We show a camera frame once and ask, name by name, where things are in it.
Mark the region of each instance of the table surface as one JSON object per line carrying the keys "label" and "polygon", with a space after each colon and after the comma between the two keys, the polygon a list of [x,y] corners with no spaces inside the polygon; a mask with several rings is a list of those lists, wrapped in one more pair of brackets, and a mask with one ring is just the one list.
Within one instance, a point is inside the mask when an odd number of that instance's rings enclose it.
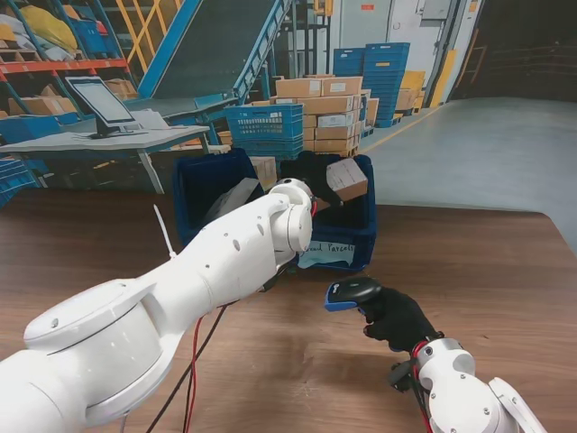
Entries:
{"label": "table surface", "polygon": [[3,152],[43,152],[43,151],[119,151],[126,149],[149,149],[170,143],[183,137],[205,133],[208,126],[172,126],[169,129],[135,131],[133,134],[115,135],[93,140],[88,133],[62,133],[7,144]]}
{"label": "table surface", "polygon": [[[29,189],[0,211],[0,358],[30,320],[79,291],[168,259],[152,210],[175,244],[170,197]],[[458,338],[477,374],[515,386],[549,432],[577,422],[577,261],[541,214],[379,207],[366,272],[414,297]],[[422,433],[414,397],[386,384],[405,360],[362,334],[354,311],[327,313],[341,273],[298,270],[233,305],[200,358],[192,429],[210,433]],[[215,313],[205,318],[201,341]],[[187,333],[160,389],[128,418],[143,432],[190,359]],[[182,429],[184,390],[154,431]],[[116,432],[119,422],[93,432]]]}

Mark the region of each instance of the wire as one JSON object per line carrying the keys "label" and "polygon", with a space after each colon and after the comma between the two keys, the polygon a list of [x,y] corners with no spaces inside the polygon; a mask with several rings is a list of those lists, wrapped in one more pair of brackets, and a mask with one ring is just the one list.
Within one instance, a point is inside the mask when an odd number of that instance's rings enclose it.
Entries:
{"label": "wire", "polygon": [[[411,352],[411,358],[413,361],[417,359],[419,351],[426,345],[428,345],[428,341],[424,340],[420,343],[417,343]],[[421,415],[423,417],[423,422],[425,423],[427,433],[433,433],[431,429],[431,423],[429,421],[428,414],[426,413],[426,405],[425,405],[425,396],[423,395],[423,391],[421,390],[421,385],[418,381],[418,369],[415,364],[413,364],[413,374],[411,378],[411,388],[413,388],[413,392],[415,393],[415,397],[417,397],[418,407],[421,410]]]}
{"label": "wire", "polygon": [[[196,356],[196,359],[198,359],[203,351],[206,348],[206,345],[208,345],[208,342],[210,341],[211,336],[214,334],[216,327],[218,326],[218,322],[220,322],[220,319],[222,318],[224,311],[230,306],[233,305],[233,303],[231,304],[227,304],[221,307],[220,312],[218,313],[218,316],[216,317],[215,323],[213,324],[213,327],[210,329],[210,331],[208,332],[208,335],[205,338],[204,343],[200,346],[200,349],[198,349],[198,353]],[[177,382],[177,384],[175,385],[174,389],[172,390],[172,392],[170,393],[169,397],[167,398],[167,400],[164,402],[164,405],[162,406],[162,408],[160,408],[159,413],[156,415],[156,417],[154,418],[154,420],[152,421],[151,425],[147,428],[146,433],[151,433],[154,428],[156,427],[156,425],[159,423],[160,418],[162,418],[162,415],[164,415],[164,412],[166,412],[166,409],[169,408],[169,405],[172,403],[172,401],[174,400],[174,396],[177,395],[177,392],[180,389],[180,386],[182,385],[182,383],[184,382],[184,380],[187,378],[188,374],[190,373],[190,371],[192,370],[192,365],[189,364],[188,367],[185,369],[184,373],[180,376],[179,381]]]}
{"label": "wire", "polygon": [[[195,407],[195,399],[197,397],[197,343],[198,343],[198,330],[200,329],[200,323],[202,322],[202,318],[200,318],[197,322],[197,327],[195,328],[195,336],[192,340],[192,360],[190,361],[190,378],[192,379],[192,399],[190,400],[190,407],[188,409],[187,416],[187,425],[185,432],[188,433],[190,430],[190,421],[192,420],[192,409]],[[187,400],[190,394],[190,385],[188,383],[188,393],[187,393]]]}
{"label": "wire", "polygon": [[123,419],[120,421],[120,433],[124,433],[124,428],[126,427],[126,419],[128,418],[128,413],[123,416]]}

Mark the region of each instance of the white robotic arm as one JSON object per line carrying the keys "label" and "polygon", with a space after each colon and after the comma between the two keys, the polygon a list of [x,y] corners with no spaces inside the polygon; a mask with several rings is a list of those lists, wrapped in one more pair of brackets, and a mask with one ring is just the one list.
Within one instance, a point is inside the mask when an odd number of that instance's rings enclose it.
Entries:
{"label": "white robotic arm", "polygon": [[40,315],[24,333],[28,349],[0,363],[0,431],[78,432],[136,408],[199,318],[258,291],[308,247],[311,219],[307,185],[283,180],[151,272]]}
{"label": "white robotic arm", "polygon": [[429,390],[434,433],[546,433],[533,411],[505,381],[475,377],[475,360],[458,341],[440,338],[417,354],[418,380]]}

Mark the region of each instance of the orange shelf beam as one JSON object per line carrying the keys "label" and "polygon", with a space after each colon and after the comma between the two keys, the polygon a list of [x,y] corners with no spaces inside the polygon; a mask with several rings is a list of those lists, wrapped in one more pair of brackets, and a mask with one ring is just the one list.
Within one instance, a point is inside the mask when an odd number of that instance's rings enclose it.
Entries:
{"label": "orange shelf beam", "polygon": [[0,64],[0,73],[50,72],[52,70],[90,70],[103,68],[127,68],[125,59],[73,60],[73,61],[24,61]]}

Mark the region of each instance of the yellow bag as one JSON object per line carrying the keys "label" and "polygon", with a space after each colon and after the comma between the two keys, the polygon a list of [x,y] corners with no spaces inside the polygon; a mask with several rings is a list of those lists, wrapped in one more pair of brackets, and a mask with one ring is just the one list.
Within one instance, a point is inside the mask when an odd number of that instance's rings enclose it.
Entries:
{"label": "yellow bag", "polygon": [[32,31],[46,41],[68,52],[74,52],[78,48],[78,43],[70,28],[50,12],[36,6],[23,7],[20,12]]}

